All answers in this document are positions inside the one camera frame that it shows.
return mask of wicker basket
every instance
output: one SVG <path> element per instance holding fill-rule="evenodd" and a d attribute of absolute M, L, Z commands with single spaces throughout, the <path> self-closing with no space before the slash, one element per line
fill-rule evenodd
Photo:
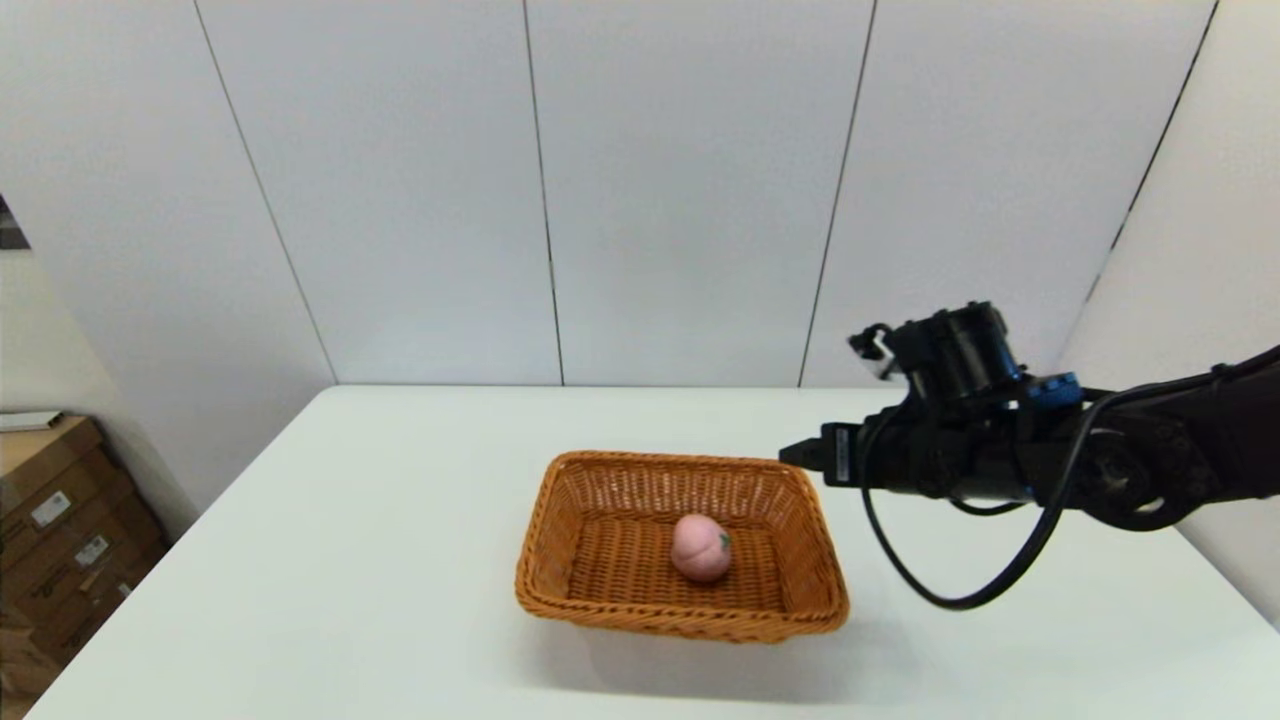
<path fill-rule="evenodd" d="M 733 541 L 728 574 L 685 579 L 676 521 L 716 519 Z M 568 452 L 547 468 L 516 598 L 543 618 L 636 633 L 781 642 L 849 616 L 836 551 L 805 474 L 769 460 Z"/>

